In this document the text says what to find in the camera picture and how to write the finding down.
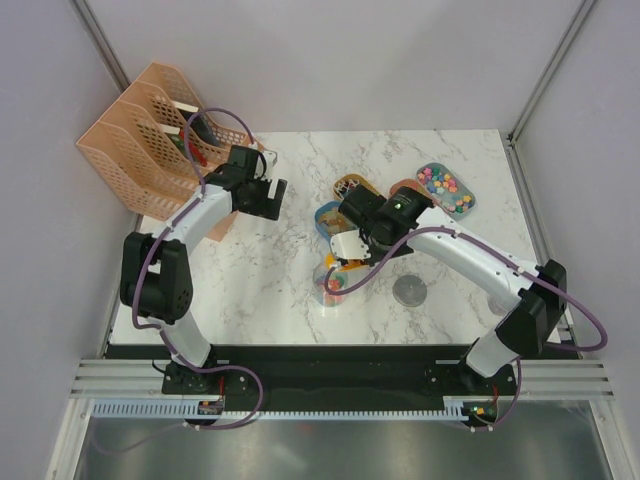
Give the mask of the yellow plastic scoop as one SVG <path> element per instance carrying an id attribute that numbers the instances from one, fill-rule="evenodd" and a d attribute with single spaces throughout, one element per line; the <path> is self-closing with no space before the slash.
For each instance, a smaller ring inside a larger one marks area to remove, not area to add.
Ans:
<path id="1" fill-rule="evenodd" d="M 325 256 L 324 266 L 326 269 L 335 268 L 337 271 L 340 271 L 340 272 L 347 272 L 347 271 L 368 267 L 367 263 L 364 260 L 360 260 L 360 259 L 345 260 L 345 259 L 335 258 L 331 253 Z"/>

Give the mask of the pink gummy tray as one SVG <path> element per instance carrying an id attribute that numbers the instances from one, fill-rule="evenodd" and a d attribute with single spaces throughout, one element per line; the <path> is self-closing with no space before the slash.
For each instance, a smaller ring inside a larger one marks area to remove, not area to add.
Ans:
<path id="1" fill-rule="evenodd" d="M 400 180 L 400 181 L 396 182 L 395 184 L 393 184 L 389 189 L 389 195 L 393 196 L 401 187 L 411 188 L 412 190 L 415 190 L 416 192 L 419 192 L 422 195 L 426 194 L 426 190 L 420 184 L 419 181 L 417 181 L 415 179 L 407 178 L 407 179 Z"/>

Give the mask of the tan lollipop tray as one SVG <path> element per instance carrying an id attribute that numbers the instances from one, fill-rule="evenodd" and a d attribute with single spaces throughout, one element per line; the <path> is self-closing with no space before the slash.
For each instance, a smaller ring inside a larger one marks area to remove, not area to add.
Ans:
<path id="1" fill-rule="evenodd" d="M 359 174 L 351 173 L 347 174 L 337 181 L 332 186 L 332 192 L 336 201 L 342 201 L 351 191 L 356 187 L 362 185 L 376 195 L 379 195 L 378 190 L 364 177 Z"/>

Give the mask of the light blue star candy tray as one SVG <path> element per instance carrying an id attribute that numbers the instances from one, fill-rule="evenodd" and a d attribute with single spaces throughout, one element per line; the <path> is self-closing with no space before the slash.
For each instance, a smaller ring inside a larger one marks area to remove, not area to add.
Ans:
<path id="1" fill-rule="evenodd" d="M 416 180 L 452 218 L 460 220 L 475 208 L 476 195 L 444 164 L 431 162 L 419 167 Z"/>

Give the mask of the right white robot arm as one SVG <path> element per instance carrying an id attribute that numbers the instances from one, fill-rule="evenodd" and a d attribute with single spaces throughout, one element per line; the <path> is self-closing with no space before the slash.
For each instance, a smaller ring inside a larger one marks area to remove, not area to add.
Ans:
<path id="1" fill-rule="evenodd" d="M 458 381 L 469 393 L 483 392 L 503 366 L 539 354 L 565 313 L 562 265 L 516 259 L 470 233 L 416 190 L 400 187 L 385 198 L 358 186 L 339 211 L 356 228 L 333 237 L 338 262 L 361 260 L 378 272 L 394 257 L 424 253 L 475 283 L 505 310 L 460 362 Z"/>

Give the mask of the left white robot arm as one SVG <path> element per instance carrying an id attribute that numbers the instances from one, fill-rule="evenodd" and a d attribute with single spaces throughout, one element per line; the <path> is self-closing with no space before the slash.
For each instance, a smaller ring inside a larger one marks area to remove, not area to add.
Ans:
<path id="1" fill-rule="evenodd" d="M 223 377 L 191 311 L 190 255 L 233 213 L 278 219 L 287 183 L 273 179 L 276 163 L 273 151 L 232 147 L 227 161 L 200 176 L 192 197 L 161 227 L 124 240 L 120 301 L 130 307 L 134 328 L 157 332 L 170 352 L 166 394 L 210 394 Z"/>

